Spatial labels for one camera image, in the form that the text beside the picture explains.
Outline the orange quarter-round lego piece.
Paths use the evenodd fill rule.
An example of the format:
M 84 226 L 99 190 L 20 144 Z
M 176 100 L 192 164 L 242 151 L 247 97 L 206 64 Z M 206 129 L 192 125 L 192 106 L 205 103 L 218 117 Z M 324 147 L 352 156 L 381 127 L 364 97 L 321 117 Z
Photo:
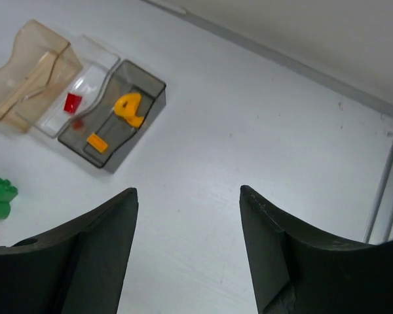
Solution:
M 128 93 L 121 96 L 114 104 L 113 111 L 117 116 L 124 118 L 134 118 L 141 102 L 141 94 Z

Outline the clear transparent bin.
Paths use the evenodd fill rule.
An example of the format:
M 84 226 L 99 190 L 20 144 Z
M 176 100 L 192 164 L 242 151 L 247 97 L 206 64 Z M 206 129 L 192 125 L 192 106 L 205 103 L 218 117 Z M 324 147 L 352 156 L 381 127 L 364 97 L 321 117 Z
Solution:
M 56 138 L 63 129 L 93 108 L 107 86 L 109 76 L 120 64 L 121 57 L 86 35 L 73 39 L 73 51 L 82 69 L 63 89 L 52 93 L 63 83 L 63 72 L 48 89 L 28 95 L 16 106 L 16 116 L 50 138 Z

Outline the orange lego brick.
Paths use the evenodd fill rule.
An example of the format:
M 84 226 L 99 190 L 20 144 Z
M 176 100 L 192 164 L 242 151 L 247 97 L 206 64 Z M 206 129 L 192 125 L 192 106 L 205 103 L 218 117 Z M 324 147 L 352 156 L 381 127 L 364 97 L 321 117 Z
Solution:
M 86 142 L 101 154 L 108 149 L 108 144 L 95 133 L 89 135 Z

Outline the orange curved lego piece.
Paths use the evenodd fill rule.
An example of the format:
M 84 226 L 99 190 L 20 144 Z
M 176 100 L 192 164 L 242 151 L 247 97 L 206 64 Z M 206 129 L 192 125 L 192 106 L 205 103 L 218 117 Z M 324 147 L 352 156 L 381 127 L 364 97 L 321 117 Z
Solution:
M 140 128 L 145 120 L 145 117 L 144 116 L 127 116 L 125 118 L 125 120 L 133 128 Z

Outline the grey transparent bin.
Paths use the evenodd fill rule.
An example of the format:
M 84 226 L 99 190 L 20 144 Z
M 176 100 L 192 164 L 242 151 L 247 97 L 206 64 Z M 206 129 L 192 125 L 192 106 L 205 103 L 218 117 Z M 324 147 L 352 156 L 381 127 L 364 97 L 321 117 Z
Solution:
M 133 128 L 117 116 L 115 102 L 128 93 L 141 94 L 136 116 L 144 116 Z M 166 83 L 129 60 L 123 60 L 109 76 L 107 86 L 93 108 L 80 114 L 58 136 L 58 141 L 98 169 L 114 173 L 166 106 Z M 95 133 L 108 149 L 99 153 L 86 139 Z

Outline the red slope lego brick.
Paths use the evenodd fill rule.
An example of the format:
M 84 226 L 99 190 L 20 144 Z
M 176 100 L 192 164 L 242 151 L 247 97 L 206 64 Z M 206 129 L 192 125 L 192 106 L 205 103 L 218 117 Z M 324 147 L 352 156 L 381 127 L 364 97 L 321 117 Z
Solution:
M 68 114 L 75 114 L 83 97 L 77 94 L 68 93 L 65 100 L 64 111 Z

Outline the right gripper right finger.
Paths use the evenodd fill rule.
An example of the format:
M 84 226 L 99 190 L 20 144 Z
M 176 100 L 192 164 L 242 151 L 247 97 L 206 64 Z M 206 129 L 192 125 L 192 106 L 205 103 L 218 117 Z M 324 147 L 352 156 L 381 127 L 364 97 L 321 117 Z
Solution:
M 247 185 L 240 215 L 259 313 L 393 313 L 393 240 L 325 232 Z

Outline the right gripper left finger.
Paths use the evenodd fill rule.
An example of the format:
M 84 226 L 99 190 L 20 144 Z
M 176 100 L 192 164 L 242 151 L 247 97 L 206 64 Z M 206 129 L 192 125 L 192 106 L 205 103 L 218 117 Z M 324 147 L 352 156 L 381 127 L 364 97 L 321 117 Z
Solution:
M 127 188 L 47 232 L 0 247 L 0 313 L 116 313 L 138 217 Z

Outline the amber transparent bin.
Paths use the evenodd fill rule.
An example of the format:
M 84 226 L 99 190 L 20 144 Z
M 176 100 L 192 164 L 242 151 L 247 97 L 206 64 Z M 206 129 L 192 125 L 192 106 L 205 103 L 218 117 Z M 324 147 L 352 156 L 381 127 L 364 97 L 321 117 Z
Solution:
M 27 132 L 82 70 L 69 40 L 27 21 L 0 67 L 0 122 Z

